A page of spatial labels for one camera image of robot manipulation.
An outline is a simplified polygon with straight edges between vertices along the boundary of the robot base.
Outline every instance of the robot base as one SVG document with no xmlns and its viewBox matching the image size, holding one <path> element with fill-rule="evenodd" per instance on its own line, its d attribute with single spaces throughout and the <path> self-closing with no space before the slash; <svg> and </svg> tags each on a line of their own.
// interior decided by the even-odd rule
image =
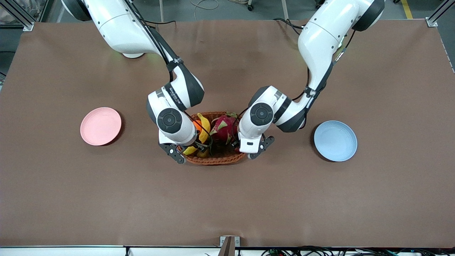
<svg viewBox="0 0 455 256">
<path fill-rule="evenodd" d="M 143 53 L 136 53 L 136 54 L 127 54 L 127 53 L 122 53 L 123 56 L 130 58 L 130 59 L 136 59 L 144 55 Z"/>
</svg>

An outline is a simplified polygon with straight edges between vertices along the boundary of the floor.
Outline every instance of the floor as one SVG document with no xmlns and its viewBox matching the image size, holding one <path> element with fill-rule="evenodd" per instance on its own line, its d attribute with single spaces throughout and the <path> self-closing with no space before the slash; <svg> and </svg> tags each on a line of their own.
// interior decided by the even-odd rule
<svg viewBox="0 0 455 256">
<path fill-rule="evenodd" d="M 197 8 L 198 4 L 213 10 Z M 147 20 L 160 21 L 158 0 L 136 0 L 135 5 Z M 316 11 L 314 0 L 287 0 L 289 18 L 301 20 L 311 17 Z M 440 0 L 402 0 L 394 4 L 386 0 L 382 19 L 425 18 L 440 4 Z M 164 20 L 194 21 L 194 20 L 271 20 L 283 17 L 283 8 L 280 0 L 253 0 L 253 11 L 248 11 L 246 5 L 232 3 L 228 0 L 164 0 Z M 48 22 L 79 22 L 67 13 L 60 0 L 55 0 Z M 439 20 L 437 28 L 445 45 L 448 57 L 455 60 L 455 7 L 449 9 Z M 0 29 L 0 51 L 15 51 L 22 30 Z M 0 52 L 0 72 L 7 73 L 14 53 Z"/>
</svg>

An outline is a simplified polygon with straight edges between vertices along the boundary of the plate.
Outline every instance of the plate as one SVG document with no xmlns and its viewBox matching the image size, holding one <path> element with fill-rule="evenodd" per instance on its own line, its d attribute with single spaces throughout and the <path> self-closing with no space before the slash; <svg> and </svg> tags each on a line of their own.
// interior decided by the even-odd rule
<svg viewBox="0 0 455 256">
<path fill-rule="evenodd" d="M 97 108 L 88 113 L 81 123 L 81 137 L 90 145 L 111 142 L 120 132 L 120 114 L 112 108 Z"/>
<path fill-rule="evenodd" d="M 322 156 L 334 162 L 343 162 L 354 156 L 357 137 L 354 131 L 340 121 L 326 121 L 314 132 L 314 145 Z"/>
</svg>

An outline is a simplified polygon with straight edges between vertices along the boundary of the dragon fruit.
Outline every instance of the dragon fruit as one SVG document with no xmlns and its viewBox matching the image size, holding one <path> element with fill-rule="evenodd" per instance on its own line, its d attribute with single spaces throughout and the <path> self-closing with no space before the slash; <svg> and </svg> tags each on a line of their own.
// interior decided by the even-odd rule
<svg viewBox="0 0 455 256">
<path fill-rule="evenodd" d="M 225 141 L 226 145 L 229 144 L 234 137 L 233 132 L 237 132 L 238 123 L 233 127 L 236 118 L 236 113 L 226 112 L 225 115 L 212 120 L 212 123 L 215 122 L 213 129 L 210 131 L 212 138 Z"/>
</svg>

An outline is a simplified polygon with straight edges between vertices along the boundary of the cable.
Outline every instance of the cable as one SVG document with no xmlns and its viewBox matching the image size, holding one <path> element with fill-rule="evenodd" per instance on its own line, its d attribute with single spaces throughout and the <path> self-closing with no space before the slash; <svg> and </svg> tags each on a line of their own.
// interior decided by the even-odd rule
<svg viewBox="0 0 455 256">
<path fill-rule="evenodd" d="M 319 256 L 322 256 L 318 251 L 313 251 L 313 250 L 311 250 L 309 253 L 305 254 L 304 256 L 308 256 L 308 255 L 312 254 L 313 252 L 319 254 Z"/>
<path fill-rule="evenodd" d="M 307 67 L 307 85 L 305 86 L 305 88 L 310 84 L 310 69 Z M 303 89 L 303 91 L 295 98 L 292 99 L 292 101 L 295 101 L 297 100 L 298 98 L 302 97 L 303 94 L 305 93 L 305 88 Z"/>
<path fill-rule="evenodd" d="M 132 2 L 130 2 L 129 0 L 124 0 L 124 2 L 130 9 L 133 10 L 133 15 L 135 16 L 136 19 L 138 19 L 141 22 L 142 27 L 144 28 L 144 30 L 146 31 L 146 33 L 148 34 L 148 36 L 150 37 L 152 42 L 157 47 L 158 51 L 161 54 L 161 57 L 164 60 L 164 63 L 166 63 L 166 66 L 167 66 L 169 64 L 169 60 L 167 59 L 163 46 L 160 43 L 158 43 L 157 40 L 152 36 L 152 32 L 150 32 L 149 25 L 147 25 L 147 23 L 145 23 L 144 17 L 141 15 L 139 10 L 136 8 L 136 6 Z M 172 70 L 171 70 L 171 71 L 169 71 L 169 82 L 172 82 L 173 80 L 174 80 L 174 75 L 172 74 Z"/>
<path fill-rule="evenodd" d="M 207 147 L 208 147 L 210 155 L 212 155 L 213 138 L 212 138 L 210 132 L 208 132 L 200 123 L 196 122 L 196 120 L 194 120 L 194 118 L 192 116 L 190 116 L 186 111 L 183 111 L 183 112 L 191 119 L 191 121 L 193 121 L 194 123 L 197 123 L 197 125 L 199 125 L 199 127 L 201 127 L 202 130 L 204 130 L 204 132 L 206 132 L 208 134 L 208 136 L 210 138 L 210 142 L 207 145 Z"/>
<path fill-rule="evenodd" d="M 308 84 L 310 83 L 310 69 L 307 68 L 307 85 L 305 87 L 308 86 Z M 304 94 L 305 90 L 302 91 L 302 93 L 300 95 L 298 95 L 297 97 L 295 97 L 294 99 L 292 99 L 292 101 L 295 101 L 296 99 L 300 98 L 303 94 Z M 237 123 L 237 121 L 239 120 L 239 118 L 241 117 L 241 115 L 243 115 L 243 113 L 245 113 L 245 111 L 248 109 L 249 107 L 247 107 L 246 109 L 244 109 L 240 115 L 237 116 L 237 118 L 234 120 L 234 123 L 232 124 L 232 131 L 231 133 L 234 134 L 234 126 L 235 124 Z"/>
<path fill-rule="evenodd" d="M 143 20 L 147 23 L 152 23 L 152 24 L 157 24 L 157 25 L 162 25 L 162 24 L 169 24 L 169 23 L 177 23 L 177 21 L 175 20 L 171 20 L 171 21 L 168 21 L 168 22 L 154 22 L 154 21 L 149 21 L 149 20 Z"/>
<path fill-rule="evenodd" d="M 306 24 L 304 24 L 302 26 L 294 25 L 294 24 L 292 24 L 290 19 L 285 20 L 285 19 L 282 19 L 282 18 L 275 18 L 273 20 L 279 20 L 279 21 L 282 21 L 282 22 L 286 23 L 288 26 L 292 27 L 292 29 L 294 30 L 294 32 L 297 33 L 297 35 L 300 35 L 300 33 L 296 30 L 296 28 L 303 29 L 303 27 L 305 27 L 305 25 L 306 25 Z"/>
<path fill-rule="evenodd" d="M 298 28 L 298 29 L 302 29 L 302 27 L 305 27 L 305 25 L 306 25 L 306 24 L 304 24 L 304 25 L 302 25 L 302 26 L 297 26 L 297 25 L 294 25 L 294 24 L 292 24 L 292 22 L 291 22 L 291 20 L 290 20 L 290 19 L 287 19 L 287 20 L 285 20 L 285 19 L 282 19 L 282 18 L 275 18 L 275 19 L 273 19 L 273 20 L 279 20 L 279 21 L 282 21 L 282 22 L 284 22 L 284 23 L 288 24 L 289 26 L 292 26 L 292 27 L 294 27 L 294 28 Z"/>
<path fill-rule="evenodd" d="M 289 24 L 291 25 L 292 29 L 294 30 L 294 32 L 297 33 L 297 35 L 300 35 L 300 33 L 295 29 L 295 25 L 291 23 L 291 21 L 289 19 L 287 19 L 287 21 L 289 22 Z"/>
<path fill-rule="evenodd" d="M 352 38 L 354 37 L 354 34 L 355 34 L 355 30 L 354 30 L 354 32 L 352 32 L 351 38 L 349 38 L 349 41 L 348 41 L 348 43 L 346 44 L 346 47 L 345 47 L 346 49 L 348 48 L 349 44 L 351 43 L 351 40 L 352 40 Z"/>
<path fill-rule="evenodd" d="M 192 5 L 194 5 L 194 20 L 197 21 L 196 19 L 196 9 L 197 8 L 201 8 L 201 9 L 204 9 L 204 10 L 214 10 L 216 8 L 218 8 L 218 6 L 220 5 L 220 3 L 218 2 L 218 0 L 212 0 L 212 1 L 215 1 L 217 3 L 217 6 L 213 7 L 213 8 L 207 8 L 207 7 L 203 7 L 203 6 L 200 6 L 200 4 L 203 2 L 203 1 L 208 1 L 208 0 L 200 0 L 197 4 L 193 3 L 193 1 L 190 0 L 190 3 Z"/>
<path fill-rule="evenodd" d="M 239 118 L 241 117 L 241 115 L 243 115 L 243 113 L 245 113 L 245 111 L 248 109 L 249 107 L 247 107 L 246 109 L 244 109 L 242 112 L 240 112 L 240 115 L 237 115 L 237 117 L 235 118 L 234 120 L 234 123 L 232 124 L 232 127 L 231 127 L 231 133 L 234 135 L 234 126 L 235 126 L 235 123 L 237 123 L 237 121 L 239 120 Z"/>
</svg>

